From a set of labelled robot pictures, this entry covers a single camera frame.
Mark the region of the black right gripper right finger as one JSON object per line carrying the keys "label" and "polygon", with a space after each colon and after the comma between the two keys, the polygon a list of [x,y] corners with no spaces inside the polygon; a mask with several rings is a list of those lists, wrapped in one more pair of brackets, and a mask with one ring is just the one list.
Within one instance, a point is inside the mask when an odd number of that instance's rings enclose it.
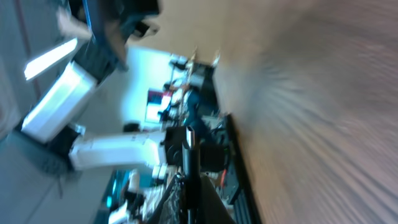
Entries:
{"label": "black right gripper right finger", "polygon": [[235,224],[210,179],[204,175],[200,181],[199,224]]}

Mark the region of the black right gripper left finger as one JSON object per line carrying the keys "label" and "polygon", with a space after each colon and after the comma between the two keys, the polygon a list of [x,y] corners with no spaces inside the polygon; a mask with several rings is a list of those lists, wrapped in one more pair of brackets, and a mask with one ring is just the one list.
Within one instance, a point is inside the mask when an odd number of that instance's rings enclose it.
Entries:
{"label": "black right gripper left finger", "polygon": [[184,224],[187,222],[185,190],[181,174],[172,178],[147,224]]}

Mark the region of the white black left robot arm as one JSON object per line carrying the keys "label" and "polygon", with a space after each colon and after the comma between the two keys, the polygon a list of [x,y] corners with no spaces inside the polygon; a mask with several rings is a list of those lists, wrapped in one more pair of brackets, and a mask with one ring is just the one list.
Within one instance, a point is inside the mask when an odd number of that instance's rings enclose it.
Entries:
{"label": "white black left robot arm", "polygon": [[142,111],[155,117],[152,131],[127,132],[135,103],[122,105],[128,84],[127,36],[145,14],[133,6],[123,13],[114,1],[84,1],[92,35],[69,61],[46,95],[21,121],[20,132],[37,145],[46,171],[145,164],[181,166],[188,128],[180,125],[168,95],[149,88],[153,97]]}

